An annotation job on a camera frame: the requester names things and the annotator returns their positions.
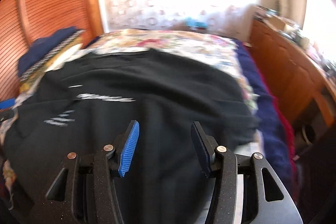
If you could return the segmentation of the black printed t-shirt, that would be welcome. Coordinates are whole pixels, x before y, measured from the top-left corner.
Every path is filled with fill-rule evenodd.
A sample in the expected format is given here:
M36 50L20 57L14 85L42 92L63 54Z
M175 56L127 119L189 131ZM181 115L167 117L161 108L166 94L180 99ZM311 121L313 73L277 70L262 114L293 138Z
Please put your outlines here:
M95 153L139 123L130 170L118 185L126 223L194 223L208 180L191 125L229 149L249 143L258 120L230 75L204 63L148 50L88 54L47 72L18 108L3 150L36 199L70 152Z

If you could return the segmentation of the yellow folded cloth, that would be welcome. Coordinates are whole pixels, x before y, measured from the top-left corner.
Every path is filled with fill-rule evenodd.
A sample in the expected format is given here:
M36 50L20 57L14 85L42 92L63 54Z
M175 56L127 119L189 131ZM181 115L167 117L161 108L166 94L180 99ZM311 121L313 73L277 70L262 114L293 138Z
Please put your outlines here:
M46 63L42 65L37 71L28 77L28 79L21 81L19 86L19 93L24 93L30 90L37 80L40 80L48 71L53 71L61 67L71 56L73 56L80 48L82 43L72 42L51 57Z

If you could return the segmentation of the navy folded garment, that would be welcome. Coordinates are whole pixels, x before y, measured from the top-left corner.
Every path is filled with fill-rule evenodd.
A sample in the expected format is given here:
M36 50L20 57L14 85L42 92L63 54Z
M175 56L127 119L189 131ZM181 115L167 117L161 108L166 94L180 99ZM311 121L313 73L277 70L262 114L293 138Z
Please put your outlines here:
M57 30L51 36L36 39L29 50L19 58L18 76L22 77L30 67L38 61L41 61L47 53L54 50L58 45L78 31L80 31L80 29L72 26Z

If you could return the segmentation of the navy blue blanket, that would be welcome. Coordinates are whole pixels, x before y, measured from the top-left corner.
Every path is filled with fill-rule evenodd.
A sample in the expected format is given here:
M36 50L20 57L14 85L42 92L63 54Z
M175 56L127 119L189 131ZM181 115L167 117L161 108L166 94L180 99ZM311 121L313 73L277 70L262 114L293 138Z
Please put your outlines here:
M253 93L257 95L258 110L256 116L260 123L258 130L262 133L263 149L266 159L275 170L288 191L293 184L293 171L286 142L286 133L274 107L274 97L268 91L255 62L239 40L234 40L238 48L238 61Z

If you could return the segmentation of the colourful floral quilt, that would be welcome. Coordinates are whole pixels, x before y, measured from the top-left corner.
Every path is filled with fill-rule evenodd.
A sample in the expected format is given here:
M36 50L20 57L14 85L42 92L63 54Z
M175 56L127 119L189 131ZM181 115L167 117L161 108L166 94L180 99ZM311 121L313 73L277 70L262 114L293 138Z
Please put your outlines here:
M139 52L153 48L210 65L232 76L240 85L245 103L252 113L258 110L257 98L243 75L238 61L238 45L232 39L187 31L116 30L94 39L89 49L98 53Z

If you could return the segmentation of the wooden sideboard cabinet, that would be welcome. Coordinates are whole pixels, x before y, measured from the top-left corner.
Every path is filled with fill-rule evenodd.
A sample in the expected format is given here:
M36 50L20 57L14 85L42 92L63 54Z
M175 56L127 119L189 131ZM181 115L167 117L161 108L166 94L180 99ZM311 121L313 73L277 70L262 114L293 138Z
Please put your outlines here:
M290 123L317 115L335 124L335 88L321 68L294 42L253 20L248 50Z

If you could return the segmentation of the teal item on box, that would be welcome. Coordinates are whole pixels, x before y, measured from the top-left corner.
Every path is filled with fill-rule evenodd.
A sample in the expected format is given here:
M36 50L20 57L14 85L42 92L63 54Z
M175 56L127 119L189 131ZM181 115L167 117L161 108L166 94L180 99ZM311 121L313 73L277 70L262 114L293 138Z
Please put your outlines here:
M206 22L194 20L193 18L185 19L185 26L191 30L206 30L207 29Z

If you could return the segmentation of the cardboard box on cabinet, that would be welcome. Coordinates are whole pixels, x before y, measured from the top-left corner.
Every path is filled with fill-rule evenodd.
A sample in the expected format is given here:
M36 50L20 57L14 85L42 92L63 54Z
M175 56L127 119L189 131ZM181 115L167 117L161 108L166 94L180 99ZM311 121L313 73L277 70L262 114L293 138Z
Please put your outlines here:
M280 31L284 31L287 26L286 21L282 17L276 15L268 16L266 22Z

